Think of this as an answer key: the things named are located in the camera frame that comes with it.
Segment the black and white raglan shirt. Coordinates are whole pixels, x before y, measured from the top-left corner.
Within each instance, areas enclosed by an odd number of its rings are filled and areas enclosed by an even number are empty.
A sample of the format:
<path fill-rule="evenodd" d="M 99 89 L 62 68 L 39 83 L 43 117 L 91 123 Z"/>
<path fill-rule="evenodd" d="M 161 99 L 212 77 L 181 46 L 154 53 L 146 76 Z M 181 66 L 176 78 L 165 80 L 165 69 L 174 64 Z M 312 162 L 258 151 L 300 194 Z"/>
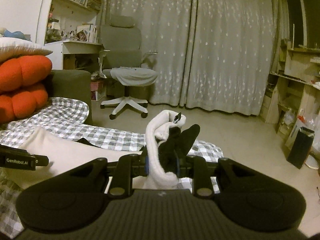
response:
<path fill-rule="evenodd" d="M 164 110 L 147 125 L 145 143 L 147 150 L 147 176 L 134 179 L 139 189 L 173 190 L 178 185 L 178 161 L 192 148 L 200 132 L 194 124 L 182 131 L 186 117 L 175 111 Z M 20 188 L 32 185 L 69 171 L 93 159 L 104 157 L 109 163 L 118 161 L 126 151 L 114 151 L 54 136 L 44 128 L 37 128 L 23 143 L 22 148 L 31 154 L 45 155 L 48 166 L 35 171 L 5 168 L 5 175 Z"/>

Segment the lower red puffy cushion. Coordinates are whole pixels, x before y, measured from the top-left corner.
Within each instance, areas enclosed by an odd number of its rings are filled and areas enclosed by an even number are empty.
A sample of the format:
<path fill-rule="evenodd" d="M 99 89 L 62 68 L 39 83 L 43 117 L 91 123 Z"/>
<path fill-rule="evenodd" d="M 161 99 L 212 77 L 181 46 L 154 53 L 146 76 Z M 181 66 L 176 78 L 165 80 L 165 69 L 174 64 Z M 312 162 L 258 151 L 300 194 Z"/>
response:
<path fill-rule="evenodd" d="M 47 101 L 48 93 L 42 83 L 1 94 L 1 124 L 29 117 Z"/>

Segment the red puffy cushion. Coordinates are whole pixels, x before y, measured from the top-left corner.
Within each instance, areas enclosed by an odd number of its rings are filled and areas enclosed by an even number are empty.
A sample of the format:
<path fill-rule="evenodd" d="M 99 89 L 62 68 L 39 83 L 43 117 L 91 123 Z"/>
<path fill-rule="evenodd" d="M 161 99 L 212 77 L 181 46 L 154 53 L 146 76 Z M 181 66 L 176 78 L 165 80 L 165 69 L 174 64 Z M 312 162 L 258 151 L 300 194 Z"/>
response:
<path fill-rule="evenodd" d="M 1 64 L 1 93 L 31 86 L 45 79 L 52 62 L 42 55 L 21 56 Z"/>
<path fill-rule="evenodd" d="M 29 117 L 47 101 L 48 93 L 42 83 L 1 94 L 1 124 Z"/>

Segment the grey checkered quilt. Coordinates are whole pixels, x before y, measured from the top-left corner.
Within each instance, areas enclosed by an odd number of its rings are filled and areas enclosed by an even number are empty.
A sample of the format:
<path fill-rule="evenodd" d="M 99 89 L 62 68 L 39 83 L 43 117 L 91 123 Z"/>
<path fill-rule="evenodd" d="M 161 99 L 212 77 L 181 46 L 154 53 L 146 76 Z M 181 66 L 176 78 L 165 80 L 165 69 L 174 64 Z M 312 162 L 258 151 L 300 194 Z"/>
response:
<path fill-rule="evenodd" d="M 137 151 L 145 145 L 144 133 L 121 131 L 85 123 L 89 107 L 67 98 L 52 98 L 48 105 L 29 118 L 1 125 L 1 144 L 18 148 L 39 126 L 57 137 L 77 141 L 85 138 L 92 145 L 116 151 Z M 21 189 L 1 172 L 1 239 L 13 239 L 23 231 L 15 200 Z"/>

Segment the upper red puffy cushion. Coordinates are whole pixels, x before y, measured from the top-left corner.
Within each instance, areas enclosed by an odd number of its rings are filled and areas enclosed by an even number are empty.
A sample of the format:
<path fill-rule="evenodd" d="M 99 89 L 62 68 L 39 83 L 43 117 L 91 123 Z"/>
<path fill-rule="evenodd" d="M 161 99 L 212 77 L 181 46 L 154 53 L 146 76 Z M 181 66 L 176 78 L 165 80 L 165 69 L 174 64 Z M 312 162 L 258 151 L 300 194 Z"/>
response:
<path fill-rule="evenodd" d="M 42 55 L 21 56 L 1 64 L 1 93 L 31 86 L 45 79 L 52 62 Z"/>

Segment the dark grey sofa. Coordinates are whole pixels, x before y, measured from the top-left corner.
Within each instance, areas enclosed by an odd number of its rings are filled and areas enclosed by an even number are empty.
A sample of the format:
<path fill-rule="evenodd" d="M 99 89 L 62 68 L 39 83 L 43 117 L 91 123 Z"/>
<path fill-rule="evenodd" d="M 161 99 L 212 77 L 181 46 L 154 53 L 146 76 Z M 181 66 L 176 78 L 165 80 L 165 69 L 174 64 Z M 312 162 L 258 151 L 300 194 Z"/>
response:
<path fill-rule="evenodd" d="M 92 125 L 91 74 L 85 70 L 52 70 L 42 81 L 49 97 L 83 101 L 89 107 L 85 124 Z"/>

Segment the grey office chair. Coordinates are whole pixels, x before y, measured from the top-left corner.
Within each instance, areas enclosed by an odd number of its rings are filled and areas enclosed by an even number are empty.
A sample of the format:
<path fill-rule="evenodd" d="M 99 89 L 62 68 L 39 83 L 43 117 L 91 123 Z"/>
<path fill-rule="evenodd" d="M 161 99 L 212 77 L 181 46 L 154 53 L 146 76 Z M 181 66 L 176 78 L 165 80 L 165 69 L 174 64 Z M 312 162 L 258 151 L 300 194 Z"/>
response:
<path fill-rule="evenodd" d="M 142 118 L 148 116 L 148 101 L 130 96 L 130 87 L 146 87 L 157 79 L 157 72 L 142 68 L 141 65 L 156 51 L 142 53 L 142 34 L 131 16 L 110 15 L 108 22 L 100 26 L 100 41 L 103 50 L 99 52 L 99 76 L 112 78 L 124 86 L 124 96 L 100 103 L 100 108 L 115 105 L 109 115 L 115 119 L 118 112 L 130 105 L 140 112 Z"/>

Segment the black floor bin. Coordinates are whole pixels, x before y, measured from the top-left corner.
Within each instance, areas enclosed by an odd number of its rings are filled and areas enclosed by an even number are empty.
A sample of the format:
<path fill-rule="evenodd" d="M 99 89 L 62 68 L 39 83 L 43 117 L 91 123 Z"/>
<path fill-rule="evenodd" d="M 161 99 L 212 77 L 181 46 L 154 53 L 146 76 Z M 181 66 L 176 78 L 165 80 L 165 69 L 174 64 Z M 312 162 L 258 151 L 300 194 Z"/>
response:
<path fill-rule="evenodd" d="M 298 169 L 304 165 L 315 137 L 315 132 L 309 128 L 301 127 L 287 158 L 287 161 Z"/>

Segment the white striped pillow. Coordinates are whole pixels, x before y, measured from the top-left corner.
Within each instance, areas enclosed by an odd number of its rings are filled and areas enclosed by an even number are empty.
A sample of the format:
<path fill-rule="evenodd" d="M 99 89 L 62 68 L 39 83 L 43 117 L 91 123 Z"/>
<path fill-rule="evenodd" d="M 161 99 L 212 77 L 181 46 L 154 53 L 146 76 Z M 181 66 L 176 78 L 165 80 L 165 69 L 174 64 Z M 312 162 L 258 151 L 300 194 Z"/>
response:
<path fill-rule="evenodd" d="M 25 55 L 50 55 L 53 51 L 31 41 L 13 37 L 1 37 L 0 62 Z"/>

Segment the white cardboard box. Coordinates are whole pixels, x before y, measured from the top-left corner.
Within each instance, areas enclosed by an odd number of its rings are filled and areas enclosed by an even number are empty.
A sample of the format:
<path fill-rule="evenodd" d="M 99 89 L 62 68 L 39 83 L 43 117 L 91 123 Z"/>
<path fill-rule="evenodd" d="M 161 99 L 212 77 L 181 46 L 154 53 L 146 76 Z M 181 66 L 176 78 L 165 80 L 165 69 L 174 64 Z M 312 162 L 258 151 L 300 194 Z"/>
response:
<path fill-rule="evenodd" d="M 295 122 L 295 124 L 294 124 L 294 126 L 293 126 L 293 129 L 292 129 L 287 141 L 285 142 L 285 146 L 289 150 L 292 149 L 292 146 L 293 146 L 293 144 L 295 142 L 295 139 L 296 139 L 296 136 L 298 134 L 298 131 L 302 127 L 306 127 L 306 125 L 305 125 L 305 122 L 304 122 L 304 117 L 299 115 L 297 120 L 296 120 L 296 122 Z"/>

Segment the white desk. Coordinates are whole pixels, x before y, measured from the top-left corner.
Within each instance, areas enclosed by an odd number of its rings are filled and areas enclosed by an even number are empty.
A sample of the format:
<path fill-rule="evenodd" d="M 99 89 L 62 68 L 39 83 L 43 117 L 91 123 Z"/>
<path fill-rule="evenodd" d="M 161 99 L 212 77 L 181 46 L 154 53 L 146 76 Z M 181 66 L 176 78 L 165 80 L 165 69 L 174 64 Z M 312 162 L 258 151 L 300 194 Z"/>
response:
<path fill-rule="evenodd" d="M 44 47 L 52 51 L 47 57 L 52 62 L 53 70 L 71 70 L 76 69 L 76 55 L 98 54 L 102 50 L 103 45 L 67 39 L 47 43 Z"/>

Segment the wooden shelf unit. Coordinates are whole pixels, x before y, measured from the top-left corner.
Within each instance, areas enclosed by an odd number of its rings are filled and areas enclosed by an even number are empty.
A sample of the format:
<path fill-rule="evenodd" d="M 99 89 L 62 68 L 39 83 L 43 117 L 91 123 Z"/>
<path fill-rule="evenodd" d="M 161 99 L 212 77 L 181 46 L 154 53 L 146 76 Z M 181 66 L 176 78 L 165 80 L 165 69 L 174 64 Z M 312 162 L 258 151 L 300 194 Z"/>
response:
<path fill-rule="evenodd" d="M 287 139 L 296 120 L 319 116 L 319 49 L 281 40 L 276 69 L 268 75 L 260 116 Z"/>

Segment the blue plush toy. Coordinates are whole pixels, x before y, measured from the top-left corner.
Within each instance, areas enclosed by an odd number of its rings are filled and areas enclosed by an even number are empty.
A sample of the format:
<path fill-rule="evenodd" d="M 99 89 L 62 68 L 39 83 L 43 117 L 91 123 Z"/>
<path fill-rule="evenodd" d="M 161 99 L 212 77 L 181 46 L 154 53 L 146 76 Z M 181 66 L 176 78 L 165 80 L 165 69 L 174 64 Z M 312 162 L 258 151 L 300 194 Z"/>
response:
<path fill-rule="evenodd" d="M 6 28 L 1 28 L 0 33 L 1 33 L 1 37 L 13 37 L 13 38 L 19 38 L 22 40 L 27 40 L 27 38 L 21 31 L 10 32 Z"/>

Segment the grey star curtain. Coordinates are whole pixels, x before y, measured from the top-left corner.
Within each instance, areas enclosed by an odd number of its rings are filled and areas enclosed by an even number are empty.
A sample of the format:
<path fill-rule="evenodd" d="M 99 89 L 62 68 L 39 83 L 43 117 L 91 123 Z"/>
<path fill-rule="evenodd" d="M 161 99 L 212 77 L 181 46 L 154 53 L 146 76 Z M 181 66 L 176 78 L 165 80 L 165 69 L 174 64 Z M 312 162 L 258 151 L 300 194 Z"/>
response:
<path fill-rule="evenodd" d="M 275 62 L 281 0 L 104 0 L 156 51 L 149 102 L 258 115 Z"/>

